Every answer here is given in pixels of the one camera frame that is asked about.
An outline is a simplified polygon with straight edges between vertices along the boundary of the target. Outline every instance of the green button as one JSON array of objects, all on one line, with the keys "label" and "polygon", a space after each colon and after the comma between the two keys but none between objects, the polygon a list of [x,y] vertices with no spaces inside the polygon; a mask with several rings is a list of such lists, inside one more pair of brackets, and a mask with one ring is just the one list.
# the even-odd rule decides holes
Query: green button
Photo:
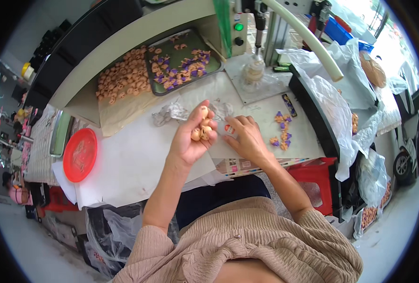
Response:
[{"label": "green button", "polygon": [[237,31],[242,31],[243,29],[244,29],[243,24],[236,24],[236,25],[235,25],[235,30],[237,30]]}]

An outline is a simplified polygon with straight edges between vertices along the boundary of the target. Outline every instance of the beige pleated top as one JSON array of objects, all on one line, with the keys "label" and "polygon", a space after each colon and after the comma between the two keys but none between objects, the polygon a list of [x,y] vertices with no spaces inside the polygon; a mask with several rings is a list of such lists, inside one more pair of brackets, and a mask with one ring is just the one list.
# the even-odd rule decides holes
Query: beige pleated top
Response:
[{"label": "beige pleated top", "polygon": [[181,231],[175,246],[159,228],[143,227],[113,282],[213,282],[235,258],[260,259],[287,283],[354,283],[362,273],[356,249],[320,212],[294,223],[263,196],[218,207]]}]

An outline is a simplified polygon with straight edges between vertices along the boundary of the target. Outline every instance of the worker in pink shirt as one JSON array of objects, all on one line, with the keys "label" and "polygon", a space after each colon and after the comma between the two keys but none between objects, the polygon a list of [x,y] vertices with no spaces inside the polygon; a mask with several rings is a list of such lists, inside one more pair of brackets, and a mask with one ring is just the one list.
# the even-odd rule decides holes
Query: worker in pink shirt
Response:
[{"label": "worker in pink shirt", "polygon": [[33,205],[32,195],[25,187],[24,179],[20,176],[20,184],[15,185],[12,181],[12,175],[9,172],[2,174],[2,185],[8,189],[8,195],[17,204]]}]

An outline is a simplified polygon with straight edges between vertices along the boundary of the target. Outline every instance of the white hose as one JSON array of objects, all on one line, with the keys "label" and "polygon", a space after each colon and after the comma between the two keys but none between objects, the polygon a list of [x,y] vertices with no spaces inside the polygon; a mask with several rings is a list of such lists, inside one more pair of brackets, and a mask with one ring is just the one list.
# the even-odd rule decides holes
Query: white hose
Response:
[{"label": "white hose", "polygon": [[330,75],[332,81],[338,82],[343,79],[342,71],[329,55],[326,48],[324,48],[321,42],[300,20],[298,20],[290,11],[275,0],[262,0],[262,2],[281,16],[302,37],[310,49],[315,52],[316,56],[321,61],[321,64],[323,64],[323,67]]}]

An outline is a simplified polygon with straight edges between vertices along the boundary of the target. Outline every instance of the crumpled foil wrapper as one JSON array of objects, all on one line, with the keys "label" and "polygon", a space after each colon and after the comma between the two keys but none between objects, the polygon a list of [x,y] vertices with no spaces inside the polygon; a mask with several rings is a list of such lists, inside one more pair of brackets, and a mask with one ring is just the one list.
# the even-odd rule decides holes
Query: crumpled foil wrapper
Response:
[{"label": "crumpled foil wrapper", "polygon": [[[233,115],[233,106],[230,103],[214,101],[208,106],[214,112],[215,121],[222,121],[226,116]],[[179,102],[173,102],[165,105],[157,113],[153,113],[153,123],[156,127],[161,127],[171,119],[177,121],[186,121],[190,115],[190,111],[181,106]]]}]

